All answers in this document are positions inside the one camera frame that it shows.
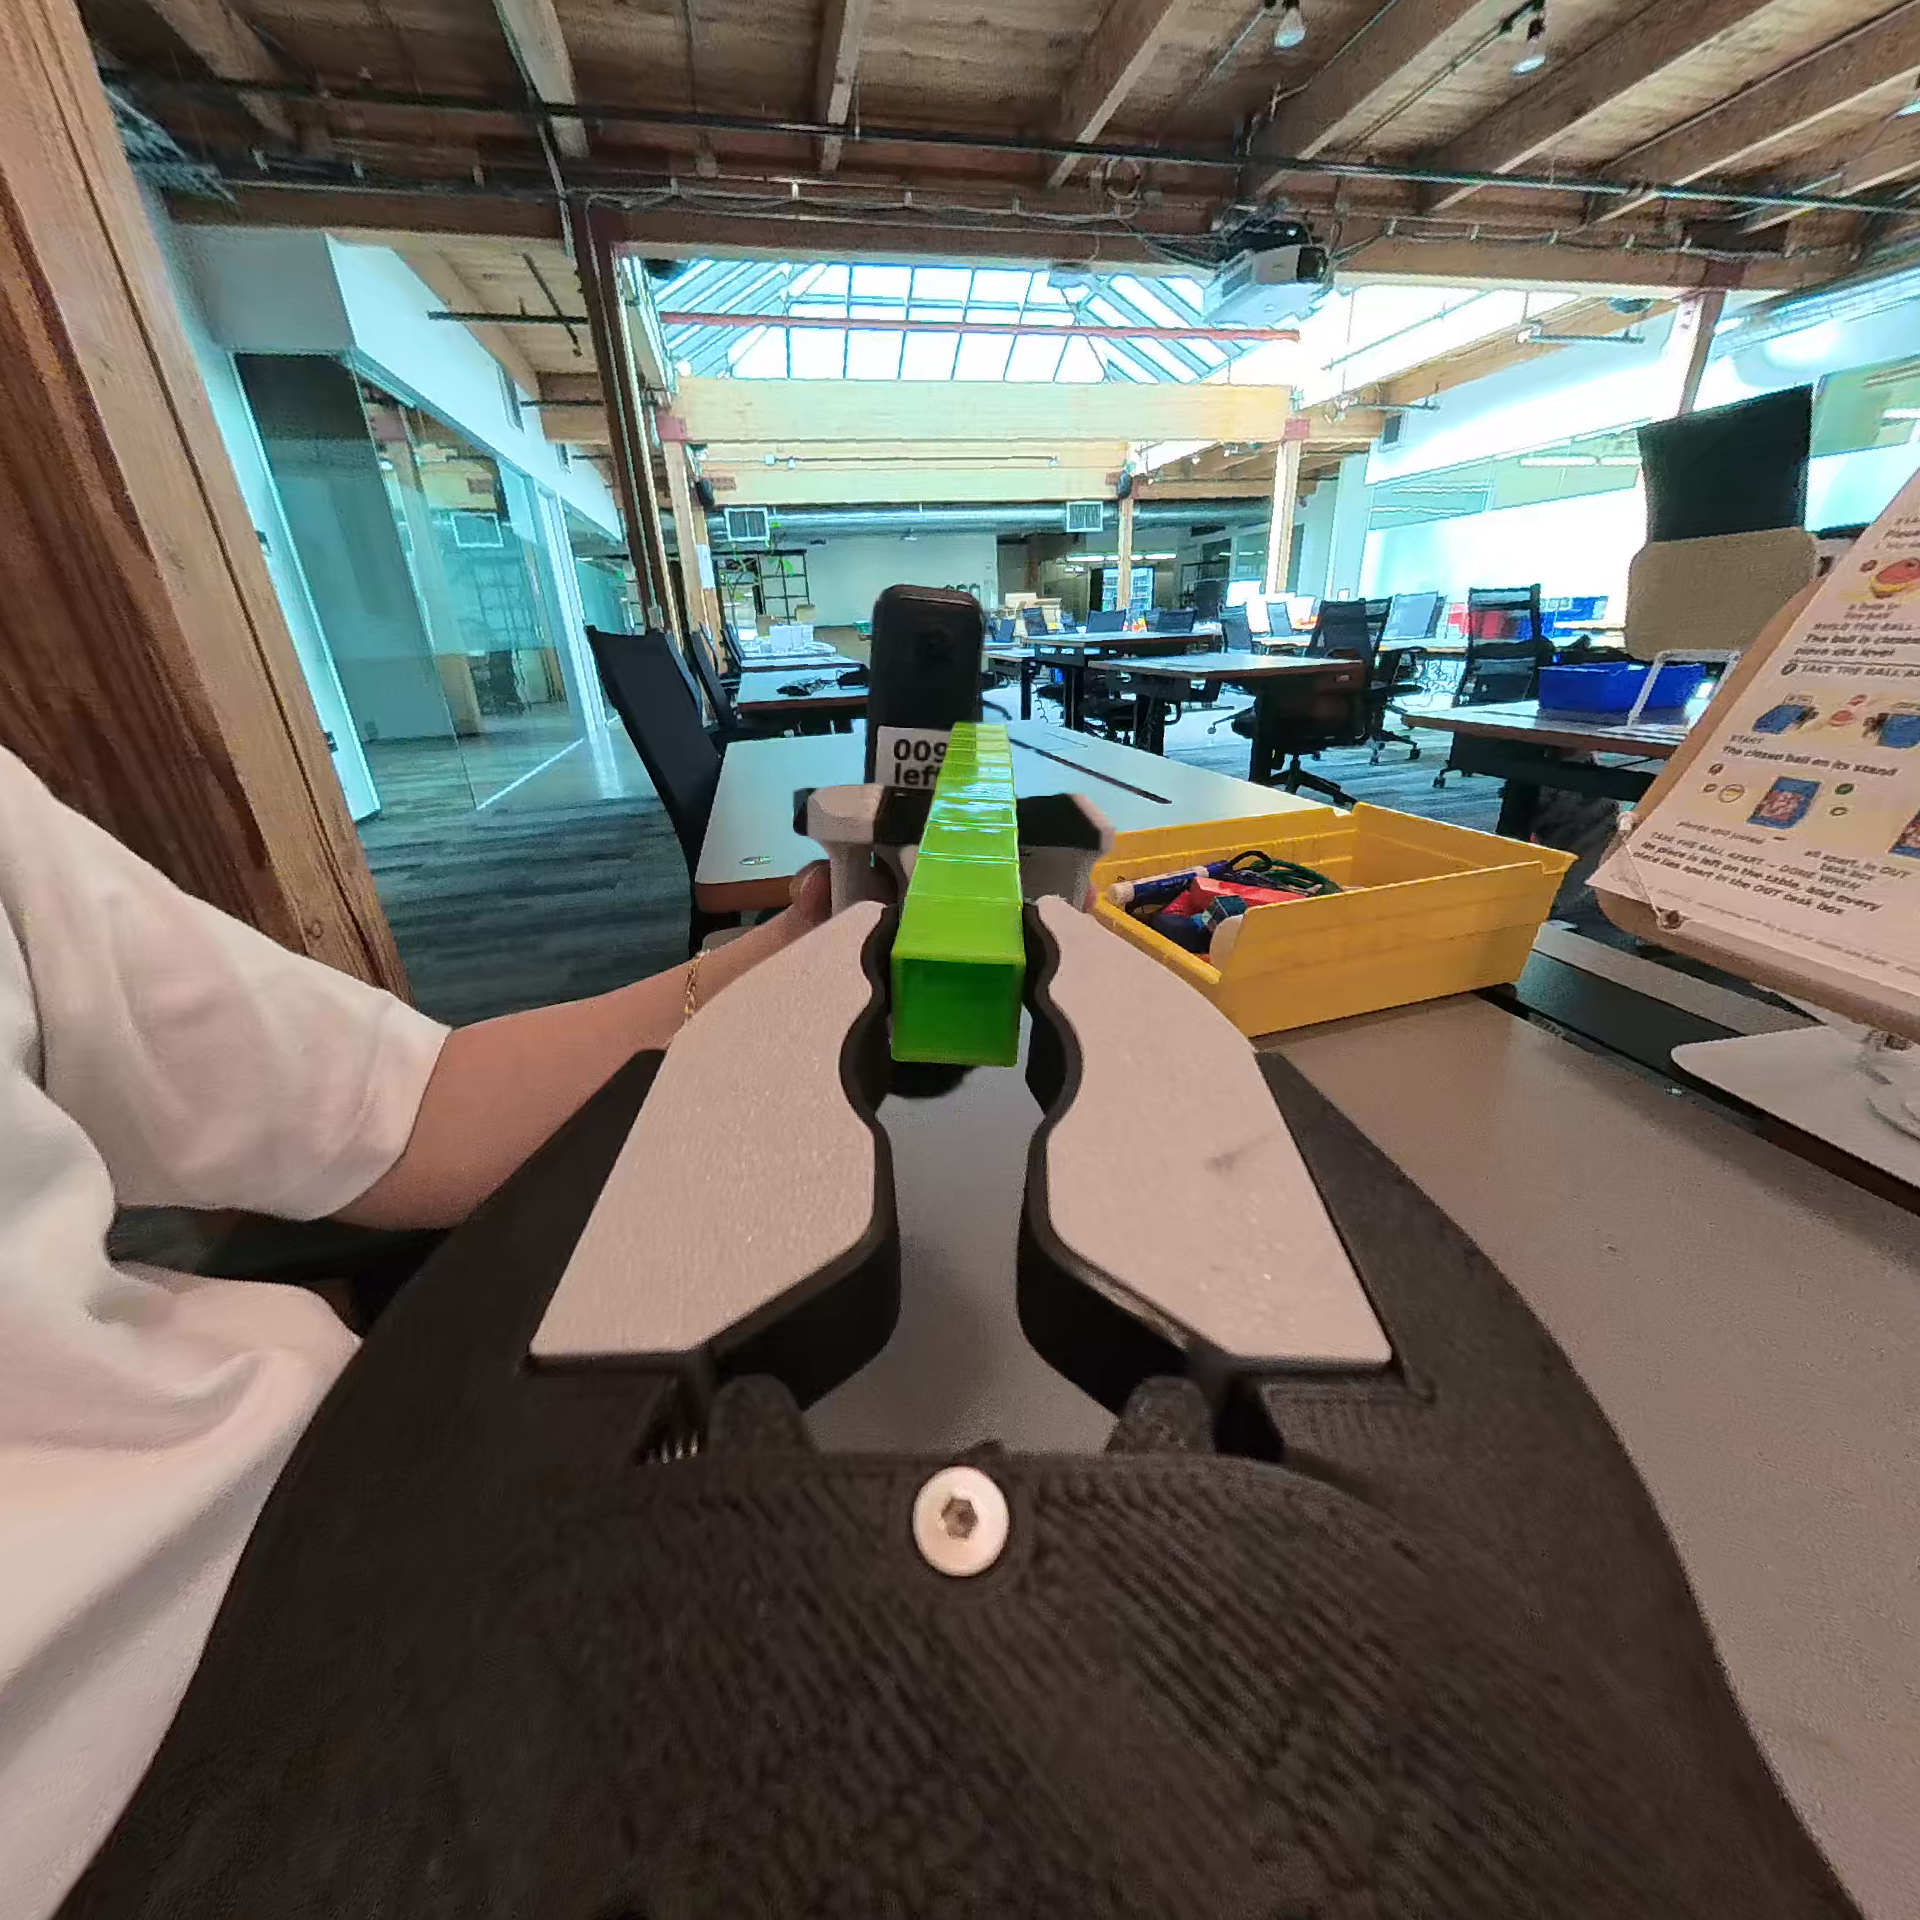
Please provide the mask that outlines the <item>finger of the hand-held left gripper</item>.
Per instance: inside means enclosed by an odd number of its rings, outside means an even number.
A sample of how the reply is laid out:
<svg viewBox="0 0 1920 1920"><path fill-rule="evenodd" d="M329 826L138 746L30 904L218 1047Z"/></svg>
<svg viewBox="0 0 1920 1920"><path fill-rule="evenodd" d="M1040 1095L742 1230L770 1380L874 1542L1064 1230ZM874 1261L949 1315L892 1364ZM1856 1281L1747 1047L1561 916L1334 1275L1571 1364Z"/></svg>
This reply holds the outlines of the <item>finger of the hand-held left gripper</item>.
<svg viewBox="0 0 1920 1920"><path fill-rule="evenodd" d="M1112 819L1081 793L1022 800L1022 897L1088 897Z"/></svg>
<svg viewBox="0 0 1920 1920"><path fill-rule="evenodd" d="M922 856L922 800L900 786L816 786L793 826L830 856L830 904L900 904Z"/></svg>

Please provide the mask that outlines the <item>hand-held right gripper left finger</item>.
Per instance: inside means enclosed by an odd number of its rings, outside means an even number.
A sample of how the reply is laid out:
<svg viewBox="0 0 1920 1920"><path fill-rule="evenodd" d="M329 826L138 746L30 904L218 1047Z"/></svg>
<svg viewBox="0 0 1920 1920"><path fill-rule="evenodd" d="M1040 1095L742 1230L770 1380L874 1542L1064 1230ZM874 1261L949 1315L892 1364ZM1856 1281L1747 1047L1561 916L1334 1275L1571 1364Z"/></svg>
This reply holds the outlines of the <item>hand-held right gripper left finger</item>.
<svg viewBox="0 0 1920 1920"><path fill-rule="evenodd" d="M667 1047L532 1364L770 1374L802 1406L900 1331L892 904L842 904Z"/></svg>

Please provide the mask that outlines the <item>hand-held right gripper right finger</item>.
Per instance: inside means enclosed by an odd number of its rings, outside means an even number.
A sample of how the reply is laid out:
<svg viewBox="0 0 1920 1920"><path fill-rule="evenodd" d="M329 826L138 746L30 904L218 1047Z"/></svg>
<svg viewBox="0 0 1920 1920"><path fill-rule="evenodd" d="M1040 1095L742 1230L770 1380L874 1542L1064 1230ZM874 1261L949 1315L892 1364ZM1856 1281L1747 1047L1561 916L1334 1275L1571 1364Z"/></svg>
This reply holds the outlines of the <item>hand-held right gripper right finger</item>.
<svg viewBox="0 0 1920 1920"><path fill-rule="evenodd" d="M1064 897L1030 904L1022 1333L1073 1391L1387 1374L1252 1035Z"/></svg>

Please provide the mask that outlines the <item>green segmented bar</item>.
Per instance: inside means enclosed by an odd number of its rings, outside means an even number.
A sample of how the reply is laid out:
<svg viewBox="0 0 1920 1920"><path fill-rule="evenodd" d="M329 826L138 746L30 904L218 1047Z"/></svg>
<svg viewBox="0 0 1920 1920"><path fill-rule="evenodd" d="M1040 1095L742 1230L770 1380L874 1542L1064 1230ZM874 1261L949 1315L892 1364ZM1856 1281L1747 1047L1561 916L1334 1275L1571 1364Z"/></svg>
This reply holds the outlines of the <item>green segmented bar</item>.
<svg viewBox="0 0 1920 1920"><path fill-rule="evenodd" d="M892 1062L1022 1062L1022 800L1008 723L961 723L922 811L892 934Z"/></svg>

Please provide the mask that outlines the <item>yellow plastic bin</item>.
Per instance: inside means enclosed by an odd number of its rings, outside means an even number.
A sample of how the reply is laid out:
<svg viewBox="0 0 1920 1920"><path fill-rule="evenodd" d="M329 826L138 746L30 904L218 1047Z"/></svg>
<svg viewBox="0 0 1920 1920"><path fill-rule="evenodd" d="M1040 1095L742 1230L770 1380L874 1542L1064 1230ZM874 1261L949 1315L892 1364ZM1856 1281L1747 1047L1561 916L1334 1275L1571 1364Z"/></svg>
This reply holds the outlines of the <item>yellow plastic bin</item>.
<svg viewBox="0 0 1920 1920"><path fill-rule="evenodd" d="M1325 897L1246 904L1205 943L1162 934L1121 881L1276 856L1325 876ZM1237 819L1121 826L1088 865L1088 916L1186 978L1246 1035L1387 1012L1521 980L1571 856L1418 819L1401 803L1283 803Z"/></svg>

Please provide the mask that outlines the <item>person's left forearm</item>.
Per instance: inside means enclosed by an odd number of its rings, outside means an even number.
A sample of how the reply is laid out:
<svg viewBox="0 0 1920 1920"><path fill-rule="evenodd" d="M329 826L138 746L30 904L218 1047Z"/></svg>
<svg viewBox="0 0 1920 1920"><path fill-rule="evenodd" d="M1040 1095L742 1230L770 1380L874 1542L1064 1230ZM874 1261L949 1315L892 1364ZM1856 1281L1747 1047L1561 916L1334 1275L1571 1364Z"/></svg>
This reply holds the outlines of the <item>person's left forearm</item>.
<svg viewBox="0 0 1920 1920"><path fill-rule="evenodd" d="M673 1033L683 966L456 1033L405 1155L338 1219L458 1230L615 1064L667 1051Z"/></svg>

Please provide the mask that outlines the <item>person's left hand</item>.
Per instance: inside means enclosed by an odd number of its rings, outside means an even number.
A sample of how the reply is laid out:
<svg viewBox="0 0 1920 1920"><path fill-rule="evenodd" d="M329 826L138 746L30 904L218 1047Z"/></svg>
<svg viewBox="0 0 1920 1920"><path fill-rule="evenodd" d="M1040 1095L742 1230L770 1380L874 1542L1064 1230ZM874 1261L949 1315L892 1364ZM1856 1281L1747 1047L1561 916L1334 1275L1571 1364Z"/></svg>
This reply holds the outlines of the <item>person's left hand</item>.
<svg viewBox="0 0 1920 1920"><path fill-rule="evenodd" d="M730 926L714 943L691 952L683 966L683 1024L702 1010L714 1010L735 978L756 978L757 963L793 952L802 934L816 934L830 925L830 861L808 861L793 876L793 904L756 925L756 926Z"/></svg>

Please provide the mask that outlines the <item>white office desk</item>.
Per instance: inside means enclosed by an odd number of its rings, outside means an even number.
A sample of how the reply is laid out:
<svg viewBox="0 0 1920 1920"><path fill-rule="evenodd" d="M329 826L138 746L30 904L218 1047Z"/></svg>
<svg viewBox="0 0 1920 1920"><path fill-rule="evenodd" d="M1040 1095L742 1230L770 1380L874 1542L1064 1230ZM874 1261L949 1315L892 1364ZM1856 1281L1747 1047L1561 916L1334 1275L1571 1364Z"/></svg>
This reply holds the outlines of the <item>white office desk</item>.
<svg viewBox="0 0 1920 1920"><path fill-rule="evenodd" d="M1013 737L1013 793L1022 800L1081 793L1112 826L1257 819L1257 811L1314 803L1314 800L1291 800L1276 786L1162 760L1162 752L1103 746L1103 737L1062 728L1062 723L1008 723L1008 737ZM818 842L793 826L802 793L862 786L862 760L871 760L862 723L830 728L830 737L735 737L718 752L691 897L704 916L781 904L793 876L808 861L818 861Z"/></svg>

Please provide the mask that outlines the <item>black office chair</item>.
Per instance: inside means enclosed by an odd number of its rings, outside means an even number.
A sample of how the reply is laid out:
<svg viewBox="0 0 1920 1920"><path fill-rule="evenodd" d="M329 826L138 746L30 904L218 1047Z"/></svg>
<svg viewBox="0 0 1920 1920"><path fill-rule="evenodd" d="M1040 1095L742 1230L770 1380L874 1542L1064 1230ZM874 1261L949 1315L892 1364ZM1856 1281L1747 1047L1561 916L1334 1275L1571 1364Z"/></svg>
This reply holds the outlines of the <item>black office chair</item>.
<svg viewBox="0 0 1920 1920"><path fill-rule="evenodd" d="M1380 661L1380 623L1363 618L1363 602L1317 602L1308 654L1252 697L1252 786L1361 803L1308 760L1376 737L1376 713L1387 697L1387 687L1376 687L1376 661Z"/></svg>
<svg viewBox="0 0 1920 1920"><path fill-rule="evenodd" d="M718 916L702 904L702 856L704 856L704 811L714 811L714 786L718 786L718 752L704 737L702 694L683 677L683 654L663 631L615 641L615 631L584 631L589 641L589 671L667 803L667 826L683 842L683 876L691 876L691 952L718 926Z"/></svg>

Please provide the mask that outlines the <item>ceiling projector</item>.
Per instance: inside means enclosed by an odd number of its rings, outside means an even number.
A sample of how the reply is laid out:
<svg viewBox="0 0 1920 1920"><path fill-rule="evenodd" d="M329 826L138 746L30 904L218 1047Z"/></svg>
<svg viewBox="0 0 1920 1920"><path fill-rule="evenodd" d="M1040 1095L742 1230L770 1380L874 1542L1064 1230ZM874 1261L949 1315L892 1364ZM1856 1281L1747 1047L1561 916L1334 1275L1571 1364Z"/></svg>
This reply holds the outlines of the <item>ceiling projector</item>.
<svg viewBox="0 0 1920 1920"><path fill-rule="evenodd" d="M1325 297L1325 248L1308 224L1257 224L1205 276L1205 330L1283 330Z"/></svg>

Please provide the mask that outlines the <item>person in white shirt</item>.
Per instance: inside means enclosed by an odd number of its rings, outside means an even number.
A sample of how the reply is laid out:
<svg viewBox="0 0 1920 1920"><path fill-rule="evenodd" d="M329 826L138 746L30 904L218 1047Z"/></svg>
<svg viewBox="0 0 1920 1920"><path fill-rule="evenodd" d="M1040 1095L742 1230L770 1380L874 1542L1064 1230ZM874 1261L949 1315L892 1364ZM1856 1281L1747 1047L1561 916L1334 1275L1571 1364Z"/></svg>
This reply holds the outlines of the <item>person in white shirt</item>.
<svg viewBox="0 0 1920 1920"><path fill-rule="evenodd" d="M0 752L0 1914L108 1844L350 1362L315 1290L108 1261L113 1211L348 1211L435 1051Z"/></svg>

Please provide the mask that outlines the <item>blue plastic bin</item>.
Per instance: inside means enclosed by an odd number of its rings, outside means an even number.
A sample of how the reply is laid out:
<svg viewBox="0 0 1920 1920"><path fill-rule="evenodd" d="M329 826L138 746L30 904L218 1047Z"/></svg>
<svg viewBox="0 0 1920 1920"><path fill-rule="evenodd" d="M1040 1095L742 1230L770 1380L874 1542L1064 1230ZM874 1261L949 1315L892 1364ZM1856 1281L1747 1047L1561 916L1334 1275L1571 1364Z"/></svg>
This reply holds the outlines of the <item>blue plastic bin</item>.
<svg viewBox="0 0 1920 1920"><path fill-rule="evenodd" d="M1707 661L1551 661L1538 677L1538 710L1540 713L1596 713L1596 723L1627 723L1627 713L1681 713L1707 694Z"/></svg>

